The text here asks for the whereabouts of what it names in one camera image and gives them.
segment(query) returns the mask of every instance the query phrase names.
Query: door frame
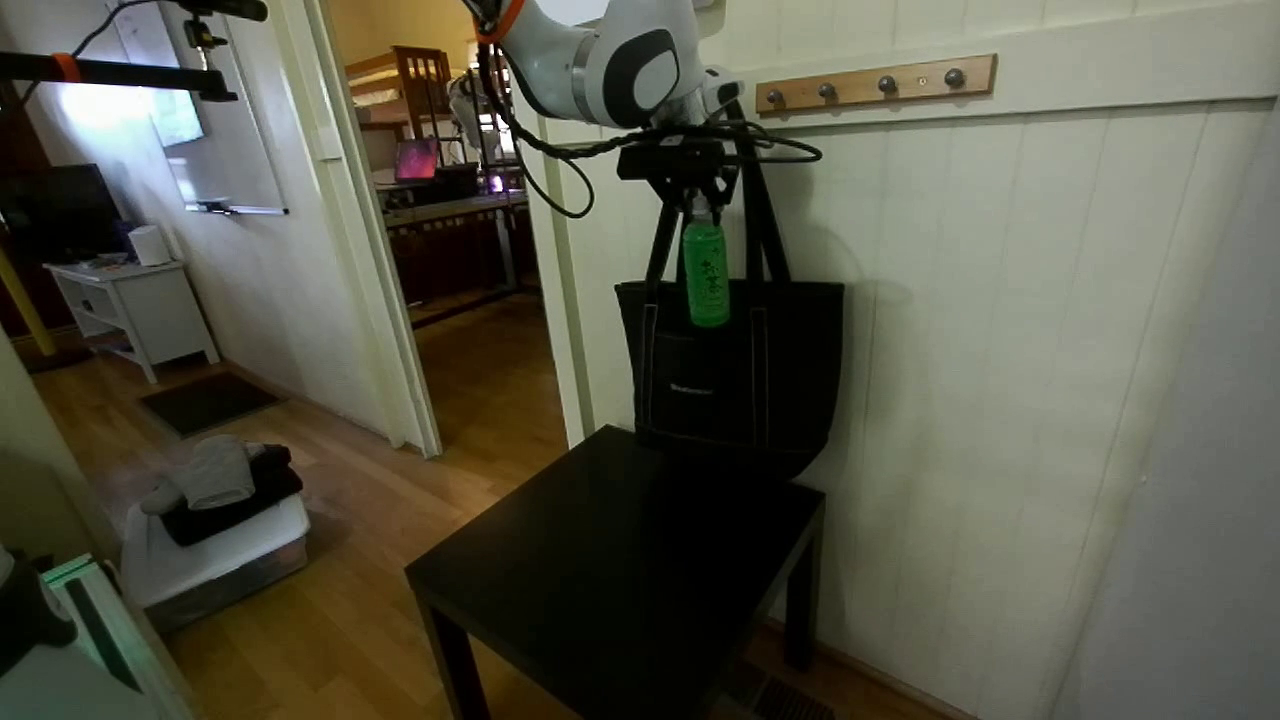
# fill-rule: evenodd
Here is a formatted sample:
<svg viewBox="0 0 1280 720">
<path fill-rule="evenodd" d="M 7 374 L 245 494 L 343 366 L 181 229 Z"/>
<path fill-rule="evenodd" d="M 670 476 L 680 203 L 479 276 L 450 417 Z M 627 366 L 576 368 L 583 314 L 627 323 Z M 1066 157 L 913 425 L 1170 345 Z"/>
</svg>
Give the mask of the door frame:
<svg viewBox="0 0 1280 720">
<path fill-rule="evenodd" d="M 446 439 L 440 439 L 430 376 L 416 358 L 412 322 L 400 299 L 400 276 L 398 276 L 384 213 L 364 178 L 355 108 L 343 85 L 343 70 L 338 59 L 325 0 L 279 0 L 277 40 L 284 50 L 279 57 L 293 59 L 288 70 L 293 85 L 309 92 L 309 99 L 302 97 L 302 123 L 312 141 L 319 185 L 328 178 L 319 191 L 338 229 L 348 236 L 355 293 L 377 333 L 371 335 L 377 366 L 391 374 L 384 376 L 379 388 L 384 388 L 384 409 L 391 413 L 391 428 L 403 428 L 398 439 L 409 439 L 430 456 L 440 456 Z M 543 133 L 543 120 L 533 116 L 529 106 L 519 108 L 519 120 L 533 133 Z M 560 191 L 557 178 L 539 162 L 529 170 L 535 181 L 543 181 L 548 191 Z M 565 233 L 557 229 L 560 221 L 543 203 L 533 203 L 529 213 L 533 213 L 535 274 L 543 287 L 543 322 L 548 322 L 551 366 L 557 366 L 560 422 L 565 422 L 567 446 L 576 446 L 587 433 L 587 398 L 583 398 L 583 374 L 580 374 L 583 368 L 580 333 L 571 314 L 576 307 L 571 267 L 567 267 L 567 254 L 560 248 L 565 242 Z"/>
</svg>

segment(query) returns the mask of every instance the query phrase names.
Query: coat rack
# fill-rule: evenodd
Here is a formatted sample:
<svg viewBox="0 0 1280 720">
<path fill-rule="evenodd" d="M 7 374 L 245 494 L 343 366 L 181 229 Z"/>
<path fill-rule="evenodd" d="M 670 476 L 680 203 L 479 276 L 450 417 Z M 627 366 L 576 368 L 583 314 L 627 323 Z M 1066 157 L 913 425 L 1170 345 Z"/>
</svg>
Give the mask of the coat rack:
<svg viewBox="0 0 1280 720">
<path fill-rule="evenodd" d="M 991 92 L 995 92 L 995 57 L 959 57 L 959 59 L 769 81 L 769 85 L 757 85 L 757 113 L 801 116 L 801 113 L 837 113 L 837 108 L 967 99 L 967 97 L 991 97 Z"/>
</svg>

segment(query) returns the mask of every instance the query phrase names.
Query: doorway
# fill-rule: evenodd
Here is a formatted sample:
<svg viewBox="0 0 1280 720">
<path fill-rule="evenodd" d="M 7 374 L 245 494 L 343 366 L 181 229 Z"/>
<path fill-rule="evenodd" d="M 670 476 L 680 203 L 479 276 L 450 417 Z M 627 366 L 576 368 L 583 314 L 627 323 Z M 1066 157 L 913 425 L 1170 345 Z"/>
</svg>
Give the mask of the doorway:
<svg viewBox="0 0 1280 720">
<path fill-rule="evenodd" d="M 472 18 L 456 0 L 325 0 L 450 463 L 567 446 L 525 178 L 484 106 L 463 106 Z"/>
</svg>

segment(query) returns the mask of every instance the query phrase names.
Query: bag handle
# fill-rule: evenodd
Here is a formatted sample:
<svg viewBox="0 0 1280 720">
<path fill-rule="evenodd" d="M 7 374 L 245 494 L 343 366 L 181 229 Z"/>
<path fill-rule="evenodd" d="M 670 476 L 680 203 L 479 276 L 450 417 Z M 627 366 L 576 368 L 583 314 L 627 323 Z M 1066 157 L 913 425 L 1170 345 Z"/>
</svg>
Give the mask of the bag handle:
<svg viewBox="0 0 1280 720">
<path fill-rule="evenodd" d="M 676 226 L 680 226 L 680 209 L 664 201 L 664 213 L 659 213 L 655 236 L 651 236 L 651 254 L 650 254 L 643 287 L 659 287 L 670 257 L 673 257 Z"/>
<path fill-rule="evenodd" d="M 723 116 L 736 123 L 736 162 L 746 172 L 746 213 L 750 213 L 750 285 L 794 285 L 794 266 L 784 254 L 784 236 L 775 229 L 775 213 L 774 213 L 774 197 L 769 197 L 769 181 L 761 170 L 761 154 L 753 141 L 753 123 L 746 120 L 746 108 L 736 99 L 723 106 Z M 683 209 L 664 197 L 659 221 L 655 221 L 655 236 L 651 236 L 651 254 L 650 254 L 650 274 L 643 285 L 659 287 L 659 276 L 670 267 L 673 257 L 673 242 L 676 242 L 676 226 L 680 226 Z"/>
<path fill-rule="evenodd" d="M 761 154 L 757 154 L 757 141 L 753 141 L 753 123 L 741 108 L 741 99 L 734 97 L 723 106 L 723 116 L 736 123 L 736 157 L 741 157 L 741 170 L 746 170 L 746 209 L 750 209 L 750 279 L 766 279 L 766 267 L 769 267 L 769 279 L 775 285 L 794 285 L 794 266 L 789 266 L 789 254 L 784 254 L 784 236 L 775 229 L 775 213 L 774 213 L 774 197 L 769 197 L 769 185 L 766 185 L 766 170 L 761 170 Z"/>
</svg>

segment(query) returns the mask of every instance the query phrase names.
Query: wall panel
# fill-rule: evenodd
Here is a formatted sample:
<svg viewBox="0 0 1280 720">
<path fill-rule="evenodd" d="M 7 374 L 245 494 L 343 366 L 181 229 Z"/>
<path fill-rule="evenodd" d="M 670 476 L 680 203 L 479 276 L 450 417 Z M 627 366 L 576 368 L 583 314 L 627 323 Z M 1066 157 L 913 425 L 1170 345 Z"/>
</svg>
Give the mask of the wall panel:
<svg viewBox="0 0 1280 720">
<path fill-rule="evenodd" d="M 1037 50 L 1060 26 L 1170 7 L 746 0 L 715 14 L 708 57 L 769 76 L 839 70 L 834 27 L 847 65 L 878 65 L 1006 31 Z M 1094 37 L 1107 27 L 1057 31 L 1081 57 Z M 1044 108 L 789 130 L 824 164 L 769 172 L 796 274 L 859 298 L 834 446 L 806 476 L 830 494 L 824 640 L 975 716 L 1044 716 L 1060 690 L 1271 106 Z M 655 209 L 607 172 L 596 185 L 617 218 L 560 242 L 596 422 L 627 422 L 619 330 L 601 304 L 643 267 Z"/>
</svg>

